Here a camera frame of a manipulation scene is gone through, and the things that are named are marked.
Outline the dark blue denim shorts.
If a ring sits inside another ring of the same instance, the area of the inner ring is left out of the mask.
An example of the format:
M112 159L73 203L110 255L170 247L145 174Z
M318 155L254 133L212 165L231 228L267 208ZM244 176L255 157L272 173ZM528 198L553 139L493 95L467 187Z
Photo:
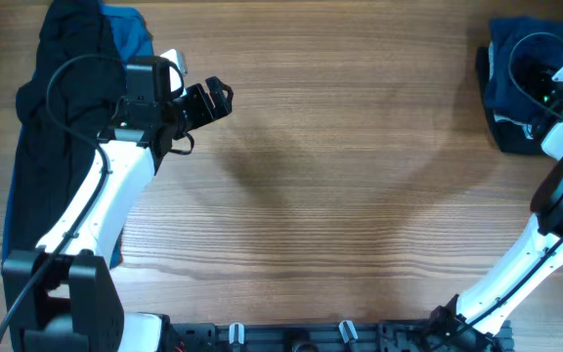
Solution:
M530 17L489 21L494 44L494 76L485 91L485 105L517 122L537 124L543 110L518 84L518 59L530 55L563 67L563 22Z

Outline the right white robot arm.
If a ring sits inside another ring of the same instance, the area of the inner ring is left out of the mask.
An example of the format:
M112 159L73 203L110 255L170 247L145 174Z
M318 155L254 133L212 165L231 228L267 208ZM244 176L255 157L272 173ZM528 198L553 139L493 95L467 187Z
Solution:
M522 235L483 279L432 312L423 331L430 350L492 347L510 313L563 265L563 122L541 146L557 163L532 199Z

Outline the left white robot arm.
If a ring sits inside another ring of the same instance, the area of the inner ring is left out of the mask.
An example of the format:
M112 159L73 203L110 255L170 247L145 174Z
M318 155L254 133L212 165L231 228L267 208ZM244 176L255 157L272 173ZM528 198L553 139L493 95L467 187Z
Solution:
M134 200L157 173L173 142L232 112L234 92L218 77L172 91L137 78L95 139L84 181L33 250L3 265L16 351L175 351L167 316L124 311L109 272L111 252Z

